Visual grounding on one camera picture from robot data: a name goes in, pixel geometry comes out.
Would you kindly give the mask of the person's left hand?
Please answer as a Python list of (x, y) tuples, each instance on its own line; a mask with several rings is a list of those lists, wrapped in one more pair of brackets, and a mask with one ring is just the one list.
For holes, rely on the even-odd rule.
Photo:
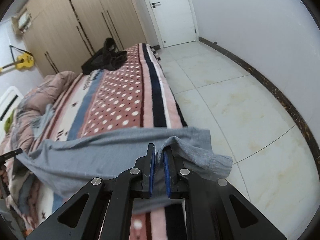
[(7, 176), (7, 168), (5, 165), (1, 165), (0, 176), (1, 176), (1, 181), (3, 183), (7, 184), (8, 183), (8, 176)]

